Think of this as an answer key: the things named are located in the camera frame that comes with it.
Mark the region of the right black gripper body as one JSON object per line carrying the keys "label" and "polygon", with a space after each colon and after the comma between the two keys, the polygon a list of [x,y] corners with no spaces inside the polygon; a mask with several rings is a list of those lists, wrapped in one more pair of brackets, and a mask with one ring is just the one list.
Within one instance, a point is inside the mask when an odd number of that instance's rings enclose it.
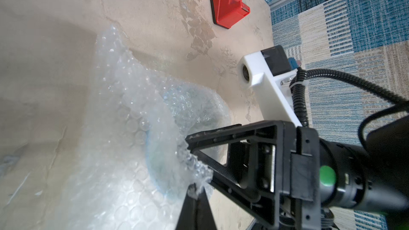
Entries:
{"label": "right black gripper body", "polygon": [[296,127],[290,122],[277,122],[275,142],[241,141],[230,144],[230,154],[237,148],[258,148],[265,152],[275,149],[275,226],[278,229],[282,211],[288,211],[294,219],[296,230],[319,230],[321,228],[321,205],[319,198],[318,167],[319,147],[312,148],[317,134]]}

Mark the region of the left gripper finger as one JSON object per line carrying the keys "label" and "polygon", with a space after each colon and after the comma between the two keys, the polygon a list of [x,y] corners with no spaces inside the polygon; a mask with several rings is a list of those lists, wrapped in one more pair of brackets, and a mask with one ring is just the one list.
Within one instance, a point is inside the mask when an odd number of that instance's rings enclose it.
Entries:
{"label": "left gripper finger", "polygon": [[217,230],[206,192],[196,191],[195,184],[189,186],[175,230]]}

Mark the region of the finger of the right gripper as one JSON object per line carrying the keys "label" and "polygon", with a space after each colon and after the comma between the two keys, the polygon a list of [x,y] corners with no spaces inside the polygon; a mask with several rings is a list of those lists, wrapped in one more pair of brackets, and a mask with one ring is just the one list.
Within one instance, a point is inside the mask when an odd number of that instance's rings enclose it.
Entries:
{"label": "finger of the right gripper", "polygon": [[275,226],[275,149],[232,150],[222,165],[202,151],[194,155],[214,171],[210,184],[265,227]]}
{"label": "finger of the right gripper", "polygon": [[270,120],[248,125],[237,124],[210,131],[203,131],[189,135],[185,139],[191,153],[241,141],[270,143],[276,140],[277,122]]}

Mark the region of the clear bubble wrap sheet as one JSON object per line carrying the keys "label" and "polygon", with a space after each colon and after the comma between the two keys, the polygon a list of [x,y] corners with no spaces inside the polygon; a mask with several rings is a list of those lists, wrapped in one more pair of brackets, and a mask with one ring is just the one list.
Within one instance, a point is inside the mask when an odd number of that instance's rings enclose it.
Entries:
{"label": "clear bubble wrap sheet", "polygon": [[149,173],[149,117],[162,88],[190,82],[145,67],[115,26],[97,37],[93,68],[76,164],[46,228],[173,230],[186,194],[166,196]]}

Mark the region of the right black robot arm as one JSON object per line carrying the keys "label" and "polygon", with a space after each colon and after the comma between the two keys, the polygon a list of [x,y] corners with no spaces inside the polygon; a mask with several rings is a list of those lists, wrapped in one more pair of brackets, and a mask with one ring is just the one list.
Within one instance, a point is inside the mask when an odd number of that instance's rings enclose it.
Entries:
{"label": "right black robot arm", "polygon": [[327,229],[331,207],[386,214],[392,228],[409,221],[408,117],[372,131],[366,148],[286,121],[199,132],[186,142],[213,170],[211,185],[257,229]]}

